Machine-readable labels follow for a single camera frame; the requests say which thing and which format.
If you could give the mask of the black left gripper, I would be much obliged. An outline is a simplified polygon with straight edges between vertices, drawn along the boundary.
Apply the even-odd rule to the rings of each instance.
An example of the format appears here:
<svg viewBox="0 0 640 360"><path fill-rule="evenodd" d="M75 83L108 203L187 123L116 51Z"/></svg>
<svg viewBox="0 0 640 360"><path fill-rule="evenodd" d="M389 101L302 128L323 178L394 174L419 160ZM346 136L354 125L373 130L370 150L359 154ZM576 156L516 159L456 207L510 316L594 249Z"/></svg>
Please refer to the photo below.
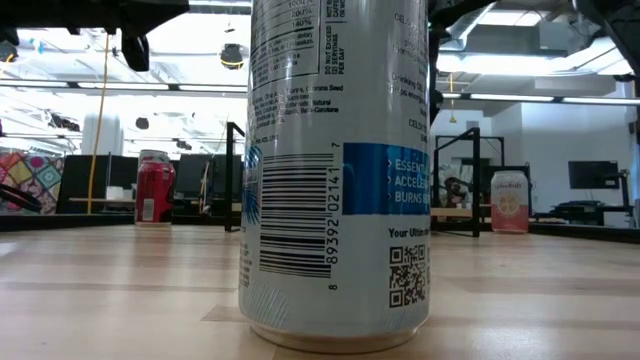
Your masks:
<svg viewBox="0 0 640 360"><path fill-rule="evenodd" d="M102 28L115 34L147 34L189 11L189 0L54 0L60 24L71 34L81 28ZM145 35L122 35L122 53L134 71L149 70L149 43Z"/></svg>

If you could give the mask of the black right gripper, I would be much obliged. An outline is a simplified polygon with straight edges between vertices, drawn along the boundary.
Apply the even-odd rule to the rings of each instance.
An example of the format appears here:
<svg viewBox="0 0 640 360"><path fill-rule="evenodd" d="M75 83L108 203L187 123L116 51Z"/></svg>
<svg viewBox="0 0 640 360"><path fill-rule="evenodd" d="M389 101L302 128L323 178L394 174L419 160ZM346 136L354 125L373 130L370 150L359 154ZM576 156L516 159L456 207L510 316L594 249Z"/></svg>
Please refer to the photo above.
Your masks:
<svg viewBox="0 0 640 360"><path fill-rule="evenodd" d="M437 60L443 30L453 25L468 13L484 8L496 0L456 0L446 5L448 0L428 0L429 31L429 116L433 124L443 103L443 95L437 90Z"/></svg>

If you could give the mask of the red Coke Zero can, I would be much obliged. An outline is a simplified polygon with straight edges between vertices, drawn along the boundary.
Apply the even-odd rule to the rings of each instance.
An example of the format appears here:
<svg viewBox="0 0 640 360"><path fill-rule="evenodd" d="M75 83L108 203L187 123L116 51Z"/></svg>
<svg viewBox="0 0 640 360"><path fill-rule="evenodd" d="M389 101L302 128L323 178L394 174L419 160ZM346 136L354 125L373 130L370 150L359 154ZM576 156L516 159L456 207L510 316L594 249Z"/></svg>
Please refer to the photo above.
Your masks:
<svg viewBox="0 0 640 360"><path fill-rule="evenodd" d="M135 222L166 225L173 220L175 170L171 163L144 161L138 170Z"/></svg>

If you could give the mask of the white column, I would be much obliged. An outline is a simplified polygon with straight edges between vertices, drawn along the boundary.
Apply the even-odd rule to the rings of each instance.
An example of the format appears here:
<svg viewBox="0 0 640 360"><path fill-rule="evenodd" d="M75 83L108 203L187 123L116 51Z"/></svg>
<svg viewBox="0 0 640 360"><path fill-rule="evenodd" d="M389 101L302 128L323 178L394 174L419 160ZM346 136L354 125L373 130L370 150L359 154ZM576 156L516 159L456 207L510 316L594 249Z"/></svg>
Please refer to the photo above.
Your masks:
<svg viewBox="0 0 640 360"><path fill-rule="evenodd" d="M82 126L81 154L92 155L94 145L98 144L97 155L121 156L124 148L124 129L116 113L104 113L101 126L98 126L99 113L89 112Z"/></svg>

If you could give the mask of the person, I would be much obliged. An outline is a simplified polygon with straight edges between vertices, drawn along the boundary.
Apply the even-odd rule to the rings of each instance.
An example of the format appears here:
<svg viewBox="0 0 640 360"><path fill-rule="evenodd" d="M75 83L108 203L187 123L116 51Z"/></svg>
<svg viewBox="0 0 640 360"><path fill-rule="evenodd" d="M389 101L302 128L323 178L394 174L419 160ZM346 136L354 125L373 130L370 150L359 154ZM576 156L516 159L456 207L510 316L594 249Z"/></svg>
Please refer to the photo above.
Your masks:
<svg viewBox="0 0 640 360"><path fill-rule="evenodd" d="M465 208L468 205L470 184L457 177L445 179L446 208Z"/></svg>

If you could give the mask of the white can blue band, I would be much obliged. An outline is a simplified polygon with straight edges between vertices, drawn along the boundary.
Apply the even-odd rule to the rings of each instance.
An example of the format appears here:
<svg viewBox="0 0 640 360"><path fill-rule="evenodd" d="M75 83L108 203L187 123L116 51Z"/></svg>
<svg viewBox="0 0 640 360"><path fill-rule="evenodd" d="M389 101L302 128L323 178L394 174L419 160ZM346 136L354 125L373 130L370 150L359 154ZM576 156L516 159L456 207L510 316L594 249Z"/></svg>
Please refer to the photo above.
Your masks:
<svg viewBox="0 0 640 360"><path fill-rule="evenodd" d="M428 0L253 0L239 308L353 354L429 315Z"/></svg>

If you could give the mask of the pink white spindrift can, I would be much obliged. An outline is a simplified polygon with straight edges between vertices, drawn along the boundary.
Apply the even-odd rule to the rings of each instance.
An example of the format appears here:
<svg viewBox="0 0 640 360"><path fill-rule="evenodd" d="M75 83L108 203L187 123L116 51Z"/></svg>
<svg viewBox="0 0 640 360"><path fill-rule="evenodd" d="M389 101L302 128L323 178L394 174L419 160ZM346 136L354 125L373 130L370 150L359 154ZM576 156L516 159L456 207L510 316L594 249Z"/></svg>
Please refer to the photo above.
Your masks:
<svg viewBox="0 0 640 360"><path fill-rule="evenodd" d="M529 230L529 183L521 171L498 171L491 179L491 227L496 233Z"/></svg>

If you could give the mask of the black office partition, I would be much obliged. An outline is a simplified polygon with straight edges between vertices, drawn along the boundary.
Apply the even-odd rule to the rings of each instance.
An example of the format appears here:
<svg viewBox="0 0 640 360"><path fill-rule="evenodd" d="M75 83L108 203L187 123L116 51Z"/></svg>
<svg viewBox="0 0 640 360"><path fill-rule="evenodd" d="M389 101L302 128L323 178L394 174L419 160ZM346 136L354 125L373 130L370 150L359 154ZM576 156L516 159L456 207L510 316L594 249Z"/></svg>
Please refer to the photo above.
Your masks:
<svg viewBox="0 0 640 360"><path fill-rule="evenodd" d="M85 214L88 205L91 155L70 155L65 158L57 214ZM93 214L133 213L133 204L107 200L109 186L132 190L137 180L138 159L116 155L97 155L92 187Z"/></svg>

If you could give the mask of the colourful patterned quilt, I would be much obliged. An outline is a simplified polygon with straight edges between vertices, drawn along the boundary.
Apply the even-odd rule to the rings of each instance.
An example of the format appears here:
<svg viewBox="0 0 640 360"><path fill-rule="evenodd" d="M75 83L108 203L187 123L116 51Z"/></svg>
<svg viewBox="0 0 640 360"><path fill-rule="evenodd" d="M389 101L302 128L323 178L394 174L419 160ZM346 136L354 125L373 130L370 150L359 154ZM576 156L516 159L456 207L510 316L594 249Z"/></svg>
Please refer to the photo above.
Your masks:
<svg viewBox="0 0 640 360"><path fill-rule="evenodd" d="M42 215L56 213L63 172L63 157L0 153L0 184L33 196L42 205Z"/></svg>

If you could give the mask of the silver spiral duct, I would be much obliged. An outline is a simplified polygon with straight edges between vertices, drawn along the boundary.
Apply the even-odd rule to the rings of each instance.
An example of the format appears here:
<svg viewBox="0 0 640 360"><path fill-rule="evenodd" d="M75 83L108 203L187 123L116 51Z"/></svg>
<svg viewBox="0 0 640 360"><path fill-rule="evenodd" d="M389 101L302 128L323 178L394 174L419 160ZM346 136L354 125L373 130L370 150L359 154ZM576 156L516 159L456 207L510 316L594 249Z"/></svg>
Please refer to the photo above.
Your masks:
<svg viewBox="0 0 640 360"><path fill-rule="evenodd" d="M467 38L479 22L494 8L498 0L460 0L446 8L446 35L440 41L440 48L447 51L462 51Z"/></svg>

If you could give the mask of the black wall monitor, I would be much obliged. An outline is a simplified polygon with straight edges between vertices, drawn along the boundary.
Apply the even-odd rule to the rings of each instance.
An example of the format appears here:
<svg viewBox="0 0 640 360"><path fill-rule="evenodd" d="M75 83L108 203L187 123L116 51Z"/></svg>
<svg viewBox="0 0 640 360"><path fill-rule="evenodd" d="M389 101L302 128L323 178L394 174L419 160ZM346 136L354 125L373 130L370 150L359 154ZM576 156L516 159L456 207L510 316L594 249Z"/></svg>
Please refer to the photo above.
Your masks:
<svg viewBox="0 0 640 360"><path fill-rule="evenodd" d="M619 170L616 161L569 161L571 189L618 189Z"/></svg>

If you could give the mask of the black left table frame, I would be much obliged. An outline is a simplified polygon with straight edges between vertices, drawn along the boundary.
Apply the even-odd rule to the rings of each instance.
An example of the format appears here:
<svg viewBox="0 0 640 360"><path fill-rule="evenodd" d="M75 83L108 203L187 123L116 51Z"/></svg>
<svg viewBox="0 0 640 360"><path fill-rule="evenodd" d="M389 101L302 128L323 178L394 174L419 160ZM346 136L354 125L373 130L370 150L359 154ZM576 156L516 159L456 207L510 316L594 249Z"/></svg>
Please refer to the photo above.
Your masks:
<svg viewBox="0 0 640 360"><path fill-rule="evenodd" d="M1 215L0 233L13 231L52 230L78 227L132 225L131 214L62 214L62 215ZM174 216L172 225L224 226L225 216Z"/></svg>

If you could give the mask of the black table frame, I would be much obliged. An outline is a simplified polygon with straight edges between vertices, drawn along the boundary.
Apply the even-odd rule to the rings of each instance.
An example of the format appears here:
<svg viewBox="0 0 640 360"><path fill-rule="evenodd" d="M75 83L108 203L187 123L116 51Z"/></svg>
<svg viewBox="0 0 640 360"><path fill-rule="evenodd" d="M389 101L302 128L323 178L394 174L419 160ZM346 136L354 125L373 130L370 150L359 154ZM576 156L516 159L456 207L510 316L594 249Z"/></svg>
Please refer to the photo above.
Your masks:
<svg viewBox="0 0 640 360"><path fill-rule="evenodd" d="M529 226L529 232L536 235L640 245L640 229L533 223Z"/></svg>
<svg viewBox="0 0 640 360"><path fill-rule="evenodd" d="M0 233L13 231L52 230L78 227L132 225L131 214L62 214L62 215L1 215ZM174 216L172 225L224 226L225 216Z"/></svg>

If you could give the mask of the black right table frame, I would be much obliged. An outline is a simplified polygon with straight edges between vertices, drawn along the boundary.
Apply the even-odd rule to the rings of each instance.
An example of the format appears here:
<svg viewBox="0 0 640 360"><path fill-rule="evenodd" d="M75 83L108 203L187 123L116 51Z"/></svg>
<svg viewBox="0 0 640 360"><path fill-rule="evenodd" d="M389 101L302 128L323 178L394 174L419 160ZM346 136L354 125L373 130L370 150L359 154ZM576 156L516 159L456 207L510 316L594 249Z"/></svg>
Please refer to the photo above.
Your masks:
<svg viewBox="0 0 640 360"><path fill-rule="evenodd" d="M529 232L536 235L640 245L640 229L533 223L529 226Z"/></svg>

